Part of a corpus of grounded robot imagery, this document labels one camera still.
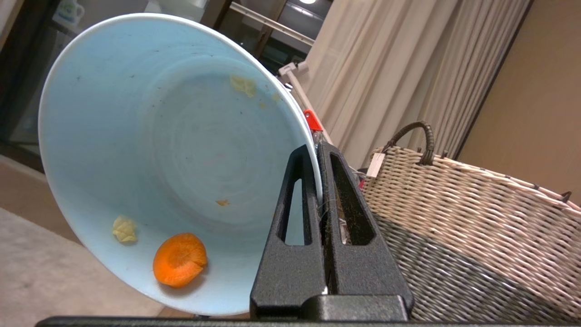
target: white mug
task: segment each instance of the white mug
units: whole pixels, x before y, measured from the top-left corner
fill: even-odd
[[[61,0],[56,10],[57,15],[72,25],[78,24],[85,14],[85,8],[77,3],[77,0]]]

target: carpet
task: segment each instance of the carpet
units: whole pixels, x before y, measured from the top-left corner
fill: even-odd
[[[154,317],[162,308],[86,248],[0,208],[0,326],[54,315]]]

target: white tag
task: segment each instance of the white tag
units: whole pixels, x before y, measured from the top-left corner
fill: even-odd
[[[384,153],[376,153],[373,155],[373,159],[371,160],[371,164],[367,169],[367,177],[377,177],[379,174],[379,170],[381,169],[381,164],[383,163],[383,159],[385,158]]]

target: bowl rim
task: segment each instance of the bowl rim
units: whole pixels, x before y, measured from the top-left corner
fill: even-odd
[[[321,171],[319,169],[319,164],[317,161],[317,155],[316,155],[315,145],[313,143],[311,131],[308,127],[306,118],[304,117],[302,110],[298,106],[298,103],[294,100],[294,98],[292,98],[290,93],[287,92],[287,90],[284,88],[282,83],[274,75],[272,75],[268,70],[266,70],[266,68],[264,66],[262,66],[262,64],[260,64],[260,62],[256,58],[251,56],[250,53],[248,53],[240,45],[236,44],[234,41],[230,40],[228,37],[222,35],[218,31],[215,31],[215,30],[211,29],[210,27],[204,26],[204,25],[197,23],[193,20],[188,20],[185,18],[161,14],[161,13],[131,13],[131,14],[116,16],[116,17],[112,17],[112,18],[103,20],[103,21],[87,28],[83,32],[81,32],[77,37],[72,39],[69,42],[69,44],[67,44],[66,47],[60,52],[60,54],[56,58],[54,64],[52,65],[52,67],[51,67],[51,69],[46,77],[45,83],[44,83],[43,88],[42,88],[42,93],[41,93],[41,98],[40,98],[40,103],[39,103],[38,140],[39,140],[41,158],[42,157],[46,158],[46,155],[47,155],[47,149],[45,148],[46,145],[45,145],[45,142],[43,140],[44,133],[43,133],[43,127],[42,127],[43,121],[44,121],[44,115],[45,115],[45,109],[43,109],[43,108],[45,107],[46,92],[48,89],[48,85],[51,83],[52,79],[54,78],[55,72],[58,69],[60,69],[61,65],[63,64],[63,61],[65,60],[65,57],[67,56],[68,51],[71,48],[75,47],[79,42],[83,42],[84,39],[87,38],[92,33],[96,33],[97,31],[99,31],[102,27],[105,27],[105,26],[108,26],[111,24],[116,24],[119,22],[129,22],[132,20],[165,20],[168,22],[183,24],[183,25],[186,25],[188,27],[197,29],[203,33],[206,33],[206,34],[209,34],[210,36],[215,37],[216,39],[220,40],[221,42],[225,43],[226,45],[229,45],[231,48],[233,48],[239,54],[241,54],[256,69],[258,69],[260,71],[260,73],[262,73],[262,75],[264,77],[266,77],[266,79],[271,83],[271,85],[275,87],[276,91],[279,93],[281,98],[285,101],[287,106],[290,107],[290,109],[292,110],[293,116],[295,117],[297,122],[299,122],[299,124],[300,124],[300,130],[301,130],[301,133],[303,134],[303,136],[305,136],[305,139],[307,140],[306,146],[307,146],[307,149],[309,151],[309,155],[311,157],[311,163],[313,166],[313,172],[314,172],[314,177],[315,177],[315,189],[317,192],[317,199],[319,202],[322,201]],[[48,161],[43,162],[43,166],[44,166],[45,176],[46,176],[46,179],[48,181],[49,187],[52,189],[51,185],[55,183],[55,180],[52,177],[51,167],[48,165]],[[69,222],[69,218],[66,215],[64,215],[64,217],[65,217],[65,220],[67,220],[67,223],[69,223],[69,225],[71,225],[71,228],[73,228],[74,224],[71,224]],[[97,255],[94,254],[94,256],[103,264],[103,262],[101,261],[101,259]],[[163,298],[154,298],[153,296],[155,294],[146,294],[137,288],[134,288],[134,289],[139,291],[140,293],[154,299],[157,302],[160,302],[166,306],[172,307],[171,304],[166,304],[163,301]],[[203,312],[203,311],[197,311],[197,310],[195,310],[195,308],[191,308],[189,310],[189,312],[194,313],[194,314],[199,314],[199,315],[236,315],[236,314],[246,313],[246,312],[248,312],[248,310]]]

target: food residue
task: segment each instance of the food residue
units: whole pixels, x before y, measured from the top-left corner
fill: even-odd
[[[216,203],[221,207],[226,207],[227,205],[230,205],[230,202],[228,202],[228,200],[216,200]]]
[[[206,248],[192,233],[181,233],[167,239],[153,259],[153,274],[158,282],[171,287],[186,286],[208,263]]]
[[[256,83],[252,79],[230,75],[230,85],[232,85],[234,90],[246,93],[249,98],[253,98],[256,95]]]
[[[113,235],[122,243],[137,241],[137,237],[135,237],[135,222],[124,215],[120,215],[113,222]]]

